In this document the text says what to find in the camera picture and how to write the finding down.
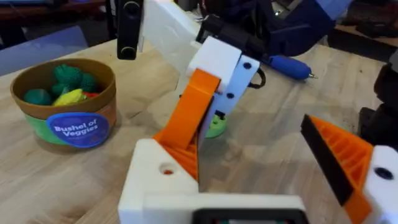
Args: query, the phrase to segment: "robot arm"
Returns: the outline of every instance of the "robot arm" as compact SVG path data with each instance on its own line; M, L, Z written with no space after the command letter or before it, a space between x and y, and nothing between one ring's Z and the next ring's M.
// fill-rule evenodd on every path
M286 18L294 18L303 12L301 7L308 6L327 17L327 24L333 24L334 16L350 1L341 2L335 6L327 1L321 4L303 0L297 11ZM146 38L180 73L190 77L166 127L153 139L141 139L136 144L119 203L121 223L267 220L265 223L308 224L297 196L199 193L197 152L213 115L232 111L257 72L260 60L272 54L306 51L326 29L316 31L313 21L286 27L272 17L264 23L266 38L260 40L214 16L199 26L173 2L163 0L122 0L119 16L119 58L135 59L137 45L142 46ZM300 36L306 30L311 33L308 41ZM204 38L206 33L216 38ZM302 133L351 221L398 223L398 198L394 194L398 187L394 179L398 154L385 147L373 148L360 139L345 138L348 134L330 127L331 124L306 117ZM388 163L382 166L380 160ZM392 185L380 180L380 176L393 180ZM387 189L391 195L379 188Z

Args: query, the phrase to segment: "blue object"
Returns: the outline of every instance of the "blue object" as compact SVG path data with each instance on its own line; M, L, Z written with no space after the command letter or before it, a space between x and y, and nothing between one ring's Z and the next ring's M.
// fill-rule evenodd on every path
M60 113L47 119L49 129L62 141L75 147L93 147L109 134L108 120L95 113Z
M311 75L311 68L307 64L294 58L281 55L271 56L268 65L295 80L304 80Z

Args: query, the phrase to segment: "wooden table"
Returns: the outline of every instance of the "wooden table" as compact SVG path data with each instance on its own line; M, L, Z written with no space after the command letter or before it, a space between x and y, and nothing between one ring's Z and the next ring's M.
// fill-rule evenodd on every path
M37 139L0 78L0 217L2 224L113 224L135 142L167 122L178 96L177 72L147 47L136 61L116 58L116 42L67 57L99 60L117 75L118 122L101 147L54 151ZM295 82L266 69L248 89L220 138L200 150L200 187L209 192L297 194L311 223L349 223L300 135L309 113L355 132L363 106L379 104L373 83L381 62L316 45L299 59L318 76Z

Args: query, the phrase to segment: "screwdriver handle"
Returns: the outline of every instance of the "screwdriver handle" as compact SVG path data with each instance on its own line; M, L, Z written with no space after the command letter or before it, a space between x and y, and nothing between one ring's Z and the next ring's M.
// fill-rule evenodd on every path
M296 80L304 80L311 75L311 68L294 58L281 55L271 56L268 64L278 72Z

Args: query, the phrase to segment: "bowl label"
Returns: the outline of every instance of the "bowl label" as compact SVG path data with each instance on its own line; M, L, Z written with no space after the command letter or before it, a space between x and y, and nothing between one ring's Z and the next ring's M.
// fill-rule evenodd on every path
M106 140L108 120L95 113L60 113L47 119L47 126L61 140L75 147L93 147Z

